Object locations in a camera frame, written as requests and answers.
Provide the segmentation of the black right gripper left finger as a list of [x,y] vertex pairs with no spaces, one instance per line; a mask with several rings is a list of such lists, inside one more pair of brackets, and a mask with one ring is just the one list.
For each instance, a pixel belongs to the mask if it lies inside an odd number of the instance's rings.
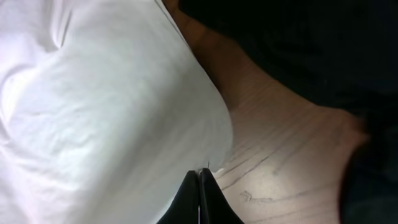
[[199,224],[198,186],[197,173],[188,171],[170,207],[157,224]]

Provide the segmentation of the white t-shirt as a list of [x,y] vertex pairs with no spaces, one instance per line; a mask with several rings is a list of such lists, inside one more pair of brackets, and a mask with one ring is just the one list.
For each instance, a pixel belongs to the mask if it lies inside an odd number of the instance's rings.
[[1,2],[2,223],[155,223],[232,143],[160,1]]

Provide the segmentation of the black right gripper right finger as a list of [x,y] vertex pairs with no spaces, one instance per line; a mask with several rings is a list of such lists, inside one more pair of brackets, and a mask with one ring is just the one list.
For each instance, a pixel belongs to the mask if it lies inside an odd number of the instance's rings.
[[229,206],[211,171],[203,168],[199,176],[200,224],[243,224]]

